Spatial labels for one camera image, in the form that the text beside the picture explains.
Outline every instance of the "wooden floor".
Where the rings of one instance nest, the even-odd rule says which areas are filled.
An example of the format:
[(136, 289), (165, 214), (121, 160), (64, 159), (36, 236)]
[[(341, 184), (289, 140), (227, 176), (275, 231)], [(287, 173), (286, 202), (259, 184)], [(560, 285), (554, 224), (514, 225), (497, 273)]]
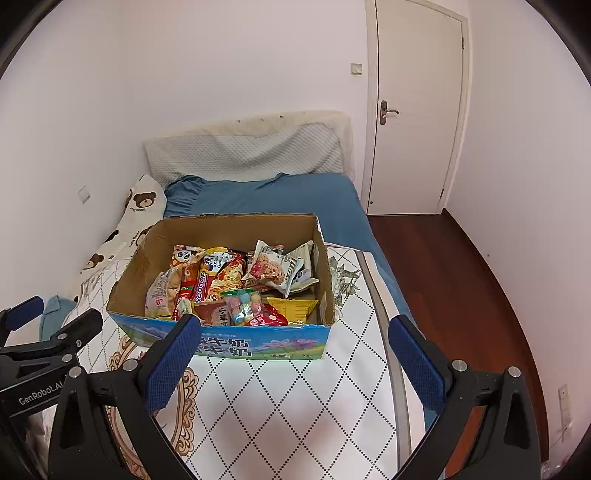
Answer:
[[(369, 223), (428, 340), (449, 359), (462, 359), (476, 370), (521, 369), (534, 405), (542, 459), (547, 459), (544, 397), (531, 351), (509, 301), (459, 225), (445, 210), (443, 215), (370, 216)], [(474, 414), (448, 475), (461, 467), (476, 433)]]

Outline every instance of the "door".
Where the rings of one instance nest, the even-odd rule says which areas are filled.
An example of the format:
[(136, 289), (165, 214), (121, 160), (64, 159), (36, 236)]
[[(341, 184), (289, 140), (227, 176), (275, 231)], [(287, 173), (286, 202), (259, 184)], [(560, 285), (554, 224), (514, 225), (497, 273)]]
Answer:
[(378, 119), (368, 214), (435, 213), (460, 109), (462, 23), (408, 0), (376, 7), (378, 103), (399, 113)]

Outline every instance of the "light switch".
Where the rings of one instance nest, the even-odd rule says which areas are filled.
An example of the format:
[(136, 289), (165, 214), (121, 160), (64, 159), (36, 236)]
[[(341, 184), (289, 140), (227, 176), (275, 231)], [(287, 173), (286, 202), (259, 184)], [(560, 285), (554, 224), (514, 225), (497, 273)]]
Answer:
[(351, 75), (363, 75), (363, 65), (360, 63), (352, 63)]
[(78, 196), (80, 197), (80, 201), (82, 201), (82, 205), (88, 202), (88, 199), (90, 198), (90, 192), (88, 191), (86, 186), (78, 190)]

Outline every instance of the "blue cloth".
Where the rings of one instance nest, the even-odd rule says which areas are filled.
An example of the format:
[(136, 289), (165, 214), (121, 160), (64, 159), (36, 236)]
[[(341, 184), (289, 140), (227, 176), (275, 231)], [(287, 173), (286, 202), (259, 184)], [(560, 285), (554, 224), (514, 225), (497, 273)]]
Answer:
[(280, 173), (261, 181), (208, 181), (186, 175), (170, 183), (165, 217), (204, 213), (314, 213), (324, 240), (373, 254), (400, 313), (414, 319), (369, 226), (351, 181), (339, 173)]
[(39, 325), (40, 341), (49, 340), (49, 337), (61, 328), (61, 324), (64, 323), (66, 316), (74, 310), (75, 306), (75, 301), (57, 295), (47, 300)]

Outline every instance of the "snack package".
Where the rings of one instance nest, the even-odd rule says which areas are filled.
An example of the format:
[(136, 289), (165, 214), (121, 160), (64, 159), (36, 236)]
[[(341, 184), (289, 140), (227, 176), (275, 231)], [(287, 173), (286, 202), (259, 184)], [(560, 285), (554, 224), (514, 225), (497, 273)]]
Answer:
[(287, 318), (290, 327), (301, 327), (306, 324), (308, 315), (312, 313), (318, 300), (287, 300), (268, 297), (267, 303)]
[(262, 311), (244, 325), (246, 327), (260, 327), (263, 325), (269, 327), (287, 327), (288, 322), (281, 313), (275, 310), (275, 307), (264, 303), (262, 305)]
[(188, 263), (191, 256), (201, 260), (205, 254), (205, 250), (199, 247), (190, 247), (189, 245), (175, 245), (173, 250), (173, 258), (170, 261), (170, 268), (177, 265)]
[(225, 291), (222, 297), (226, 302), (232, 325), (243, 326), (262, 310), (261, 294), (252, 288)]
[(190, 299), (197, 283), (199, 261), (204, 254), (205, 250), (199, 247), (190, 247), (188, 245), (176, 245), (174, 247), (171, 266), (181, 266), (183, 268), (181, 286), (177, 295), (177, 305), (173, 313), (173, 320), (175, 321), (178, 321), (183, 314), (191, 313)]
[(159, 274), (146, 295), (145, 315), (149, 318), (172, 320), (181, 286), (182, 265)]
[(228, 307), (223, 300), (193, 303), (193, 313), (199, 318), (201, 325), (231, 325)]
[(290, 294), (291, 283), (303, 265), (304, 261), (301, 258), (280, 255), (265, 242), (259, 240), (256, 242), (252, 264), (242, 279), (253, 278), (257, 282), (263, 282), (276, 288), (287, 298)]
[(304, 261), (304, 267), (295, 275), (294, 281), (291, 284), (292, 293), (305, 290), (320, 281), (318, 278), (312, 278), (312, 260), (310, 259), (310, 254), (313, 248), (314, 241), (310, 240), (288, 253), (291, 258), (301, 258)]
[(232, 259), (234, 259), (234, 256), (225, 247), (214, 247), (205, 250), (191, 300), (197, 303), (205, 301), (209, 287), (216, 275)]
[[(274, 245), (273, 247), (270, 247), (270, 248), (276, 254), (279, 254), (279, 255), (283, 254), (283, 245)], [(251, 250), (246, 254), (246, 269), (247, 270), (252, 265), (254, 256), (255, 256), (254, 250)], [(243, 282), (243, 288), (254, 288), (255, 290), (260, 291), (261, 293), (264, 293), (266, 291), (270, 291), (273, 289), (273, 287), (270, 287), (266, 283), (260, 282), (254, 278), (249, 278), (249, 279), (245, 280)]]
[(244, 254), (228, 251), (232, 255), (229, 263), (223, 267), (212, 284), (209, 286), (205, 301), (222, 300), (222, 293), (225, 291), (238, 290), (242, 288), (242, 276), (244, 275)]

